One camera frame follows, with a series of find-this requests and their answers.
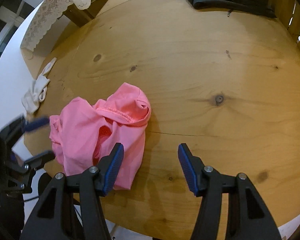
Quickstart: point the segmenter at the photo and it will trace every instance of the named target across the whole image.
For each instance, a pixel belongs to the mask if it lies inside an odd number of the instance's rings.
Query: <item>black cable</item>
[[[32,197],[32,198],[29,198],[29,199],[25,199],[23,202],[28,202],[28,201],[31,201],[31,200],[34,200],[34,199],[37,199],[37,198],[39,198],[39,196]]]
[[[81,217],[81,215],[79,214],[79,211],[75,208],[75,206],[74,206],[74,209],[75,209],[76,213],[78,214],[78,216],[80,217],[80,219],[81,219],[81,221],[82,221],[82,217]]]

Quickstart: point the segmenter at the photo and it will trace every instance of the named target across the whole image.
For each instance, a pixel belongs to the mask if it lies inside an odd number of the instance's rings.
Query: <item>metal screw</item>
[[[221,95],[216,96],[214,99],[217,103],[217,106],[223,102],[223,96],[221,96]]]
[[[242,180],[245,180],[247,178],[247,175],[244,173],[239,173],[238,177]]]
[[[56,174],[56,179],[62,179],[63,178],[63,174],[61,172]]]
[[[96,166],[91,166],[91,167],[89,168],[89,171],[90,171],[91,173],[96,173],[96,172],[98,171],[98,168],[97,168]]]
[[[206,172],[212,172],[213,171],[213,168],[211,166],[205,166],[203,168]]]
[[[230,16],[230,13],[232,13],[232,11],[233,11],[232,9],[228,11],[228,17]]]

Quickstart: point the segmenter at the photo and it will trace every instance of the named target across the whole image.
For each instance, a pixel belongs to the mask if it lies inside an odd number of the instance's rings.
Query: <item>wood grain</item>
[[[189,239],[200,199],[178,162],[183,142],[221,173],[245,172],[278,226],[300,214],[300,52],[283,25],[196,11],[186,0],[109,0],[105,7],[84,34],[70,37],[73,49],[47,57],[62,55],[38,112],[60,114],[77,96],[94,104],[123,82],[147,95],[153,111],[141,168],[130,191],[102,199],[105,217],[159,239]],[[220,94],[225,101],[216,106]],[[35,132],[26,145],[38,153],[51,147],[48,136],[49,129]],[[61,171],[49,165],[51,175]],[[226,206],[223,198],[223,240]]]

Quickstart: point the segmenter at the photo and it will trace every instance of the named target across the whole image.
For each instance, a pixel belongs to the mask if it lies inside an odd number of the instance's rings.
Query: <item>white cloth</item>
[[[25,107],[28,114],[33,114],[39,108],[41,102],[46,98],[47,85],[50,79],[47,76],[55,64],[57,58],[53,58],[42,70],[41,74],[38,76],[37,80],[33,80],[31,87],[25,93],[21,102]]]
[[[51,25],[73,3],[78,9],[84,10],[89,8],[91,0],[44,0],[34,15],[20,47],[33,51]]]

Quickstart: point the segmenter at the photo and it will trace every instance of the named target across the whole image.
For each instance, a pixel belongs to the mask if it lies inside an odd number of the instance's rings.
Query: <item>window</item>
[[[4,0],[0,7],[0,57],[21,23],[34,8],[23,0]]]

